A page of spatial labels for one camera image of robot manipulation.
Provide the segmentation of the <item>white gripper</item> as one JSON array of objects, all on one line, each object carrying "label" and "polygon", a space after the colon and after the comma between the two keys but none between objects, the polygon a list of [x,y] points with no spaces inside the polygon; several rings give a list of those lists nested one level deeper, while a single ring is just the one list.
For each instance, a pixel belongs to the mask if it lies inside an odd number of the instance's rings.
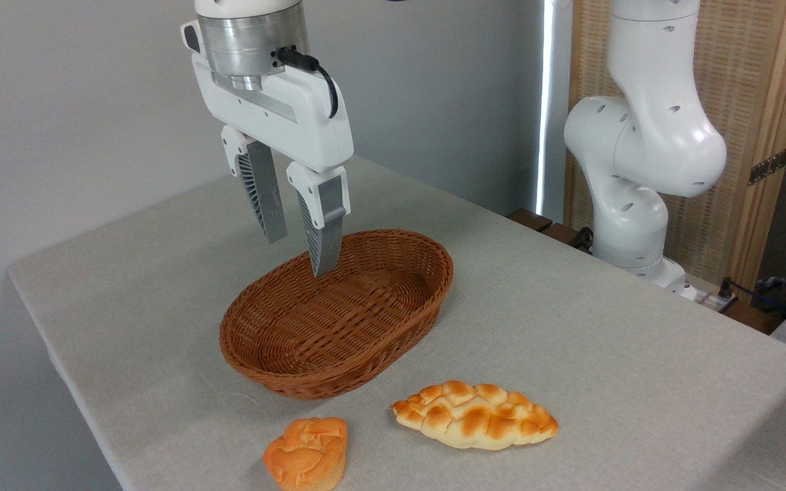
[{"label": "white gripper", "polygon": [[231,174],[242,181],[269,243],[287,236],[270,147],[293,159],[288,181],[314,276],[324,276],[337,266],[351,212],[341,165],[353,156],[353,138],[336,82],[308,55],[304,21],[194,20],[181,26],[181,36],[206,107],[227,124],[221,139]]}]

